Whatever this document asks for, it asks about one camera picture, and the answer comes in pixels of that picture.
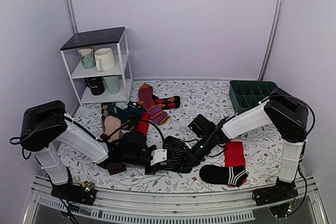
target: white wall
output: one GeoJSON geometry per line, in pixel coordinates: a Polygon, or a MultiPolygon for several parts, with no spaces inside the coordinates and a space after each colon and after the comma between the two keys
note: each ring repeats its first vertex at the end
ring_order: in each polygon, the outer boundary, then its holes
{"type": "Polygon", "coordinates": [[[73,0],[79,31],[126,26],[136,78],[256,79],[276,0],[73,0]]]}
{"type": "Polygon", "coordinates": [[[39,168],[23,163],[24,111],[55,99],[71,112],[77,104],[59,48],[71,36],[64,0],[0,0],[0,223],[18,224],[39,168]]]}
{"type": "Polygon", "coordinates": [[[316,113],[303,167],[336,223],[336,0],[285,0],[267,79],[316,113]]]}

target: floral tablecloth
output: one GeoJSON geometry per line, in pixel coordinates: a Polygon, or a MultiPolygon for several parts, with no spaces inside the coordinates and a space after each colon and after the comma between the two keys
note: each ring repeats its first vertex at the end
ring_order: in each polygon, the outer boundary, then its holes
{"type": "MultiPolygon", "coordinates": [[[[187,125],[198,115],[203,114],[207,119],[217,123],[221,118],[234,114],[229,98],[228,81],[135,81],[131,94],[131,101],[138,100],[139,87],[148,83],[159,98],[179,95],[181,106],[168,110],[169,121],[160,126],[163,135],[175,136],[183,140],[195,139],[196,135],[187,125]]],[[[75,119],[94,135],[102,132],[100,104],[88,104],[80,107],[75,119]]],[[[234,141],[242,141],[246,159],[247,182],[237,187],[226,185],[212,185],[203,182],[198,174],[201,166],[216,164],[224,166],[224,154],[215,158],[207,157],[205,162],[194,167],[189,174],[160,171],[156,175],[145,175],[144,168],[128,165],[127,171],[116,175],[109,175],[93,164],[89,158],[78,153],[73,148],[61,144],[58,154],[62,162],[71,171],[75,183],[85,180],[96,183],[100,188],[112,188],[128,191],[160,192],[160,193],[195,193],[223,190],[237,190],[274,184],[281,164],[282,142],[276,128],[272,125],[255,129],[234,141]]],[[[162,146],[161,139],[154,127],[150,125],[148,132],[148,146],[156,144],[162,146]]],[[[213,149],[214,155],[222,149],[213,149]]]]}

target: mug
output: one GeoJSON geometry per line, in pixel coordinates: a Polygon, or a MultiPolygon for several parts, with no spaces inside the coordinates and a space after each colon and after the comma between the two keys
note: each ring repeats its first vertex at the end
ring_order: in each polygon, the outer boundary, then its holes
{"type": "Polygon", "coordinates": [[[99,72],[109,70],[116,65],[111,48],[101,48],[94,53],[96,67],[99,72]]]}
{"type": "Polygon", "coordinates": [[[103,79],[101,77],[85,78],[85,83],[93,95],[100,95],[105,92],[103,79]]]}
{"type": "Polygon", "coordinates": [[[83,64],[83,67],[85,69],[90,69],[93,68],[94,66],[96,66],[96,61],[95,61],[95,55],[93,53],[93,48],[81,48],[78,49],[78,54],[79,54],[79,58],[80,61],[83,64]]]}
{"type": "Polygon", "coordinates": [[[104,82],[110,94],[118,94],[120,91],[118,76],[105,76],[104,82]]]}

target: green bin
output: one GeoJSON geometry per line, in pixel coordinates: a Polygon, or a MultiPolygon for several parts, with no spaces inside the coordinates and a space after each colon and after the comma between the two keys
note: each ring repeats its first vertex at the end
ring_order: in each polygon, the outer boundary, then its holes
{"type": "Polygon", "coordinates": [[[252,108],[278,86],[272,81],[230,81],[230,99],[235,113],[252,108]]]}

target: mug handle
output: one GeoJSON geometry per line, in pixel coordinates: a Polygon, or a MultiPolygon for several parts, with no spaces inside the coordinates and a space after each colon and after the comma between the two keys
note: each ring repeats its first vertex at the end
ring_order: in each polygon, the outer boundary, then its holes
{"type": "Polygon", "coordinates": [[[98,72],[103,71],[103,68],[100,67],[100,62],[101,62],[100,58],[96,60],[96,67],[97,67],[98,72]]]}

